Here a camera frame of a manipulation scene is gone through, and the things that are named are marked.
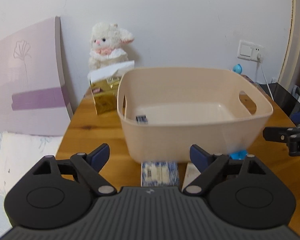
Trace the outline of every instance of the logo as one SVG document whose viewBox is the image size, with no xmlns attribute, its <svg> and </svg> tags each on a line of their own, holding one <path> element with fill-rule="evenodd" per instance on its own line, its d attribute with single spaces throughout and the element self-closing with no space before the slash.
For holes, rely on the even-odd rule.
<svg viewBox="0 0 300 240">
<path fill-rule="evenodd" d="M 152 193 L 154 193 L 154 190 L 151 188 L 151 189 L 146 190 L 146 192 L 147 192 L 148 194 L 152 194 Z"/>
</svg>

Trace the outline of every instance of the headboard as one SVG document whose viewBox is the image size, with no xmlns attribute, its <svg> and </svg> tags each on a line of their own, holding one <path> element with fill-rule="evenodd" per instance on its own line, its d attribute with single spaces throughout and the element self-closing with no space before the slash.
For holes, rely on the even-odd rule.
<svg viewBox="0 0 300 240">
<path fill-rule="evenodd" d="M 0 41 L 0 132 L 63 135 L 72 115 L 61 63 L 60 18 Z"/>
</svg>

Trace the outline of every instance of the small label inside basket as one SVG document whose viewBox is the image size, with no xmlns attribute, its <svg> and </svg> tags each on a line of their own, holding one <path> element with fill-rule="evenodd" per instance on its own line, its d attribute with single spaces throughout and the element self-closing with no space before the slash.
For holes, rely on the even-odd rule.
<svg viewBox="0 0 300 240">
<path fill-rule="evenodd" d="M 136 116 L 137 123 L 148 123 L 147 117 L 145 115 Z"/>
</svg>

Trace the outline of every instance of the white wall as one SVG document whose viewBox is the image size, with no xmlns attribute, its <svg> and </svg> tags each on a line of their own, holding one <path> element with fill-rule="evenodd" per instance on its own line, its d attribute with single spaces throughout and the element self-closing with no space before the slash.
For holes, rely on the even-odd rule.
<svg viewBox="0 0 300 240">
<path fill-rule="evenodd" d="M 75 109 L 88 88 L 92 26 L 118 23 L 136 39 L 125 48 L 137 66 L 229 69 L 263 82 L 257 63 L 237 58 L 239 40 L 266 48 L 263 66 L 278 78 L 290 33 L 291 0 L 0 0 L 0 39 L 53 16 L 61 17 L 63 66 Z"/>
</svg>

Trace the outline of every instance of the wall socket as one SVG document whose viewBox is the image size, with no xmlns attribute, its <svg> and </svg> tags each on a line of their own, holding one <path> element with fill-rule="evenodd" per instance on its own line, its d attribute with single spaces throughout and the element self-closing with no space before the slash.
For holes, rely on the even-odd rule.
<svg viewBox="0 0 300 240">
<path fill-rule="evenodd" d="M 264 47 L 249 41 L 243 41 L 243 40 L 240 41 L 239 48 L 238 48 L 238 58 L 258 61 L 257 59 L 258 53 L 260 53 L 263 57 L 265 57 Z"/>
<path fill-rule="evenodd" d="M 252 48 L 252 54 L 251 54 L 250 60 L 258 61 L 258 59 L 257 59 L 258 53 L 260 53 L 264 57 L 265 56 L 264 50 L 265 50 L 265 48 L 262 47 L 261 45 L 254 44 L 253 48 Z"/>
</svg>

